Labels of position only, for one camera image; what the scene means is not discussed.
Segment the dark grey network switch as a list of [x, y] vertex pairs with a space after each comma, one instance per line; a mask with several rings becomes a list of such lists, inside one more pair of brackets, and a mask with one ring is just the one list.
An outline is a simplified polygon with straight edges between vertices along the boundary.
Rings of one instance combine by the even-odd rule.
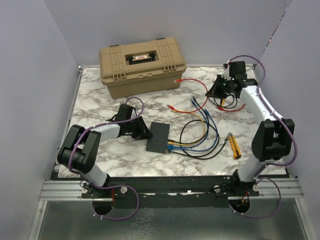
[[169, 131], [170, 124], [153, 121], [150, 125], [150, 132], [153, 134], [153, 137], [147, 140], [146, 151], [165, 154], [167, 151]]

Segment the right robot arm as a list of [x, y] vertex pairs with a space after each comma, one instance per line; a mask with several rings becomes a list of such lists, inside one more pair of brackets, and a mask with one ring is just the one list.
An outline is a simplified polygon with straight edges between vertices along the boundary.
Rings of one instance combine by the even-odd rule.
[[277, 166], [278, 161], [291, 152], [295, 123], [292, 119], [283, 118], [270, 105], [259, 83], [248, 78], [244, 61], [226, 62], [223, 74], [217, 75], [205, 95], [215, 99], [235, 95], [249, 108], [258, 123], [251, 142], [252, 154], [243, 166], [234, 171], [229, 184], [230, 191], [240, 196], [255, 184], [265, 167]]

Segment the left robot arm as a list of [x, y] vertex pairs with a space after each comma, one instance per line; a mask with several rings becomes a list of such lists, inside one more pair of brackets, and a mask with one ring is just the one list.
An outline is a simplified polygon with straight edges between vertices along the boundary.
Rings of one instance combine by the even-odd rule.
[[134, 140], [147, 140], [153, 134], [140, 114], [133, 106], [121, 104], [117, 114], [104, 123], [84, 128], [72, 125], [57, 155], [57, 162], [83, 177], [93, 186], [97, 196], [106, 197], [111, 190], [110, 176], [96, 164], [98, 149], [101, 143], [122, 136]]

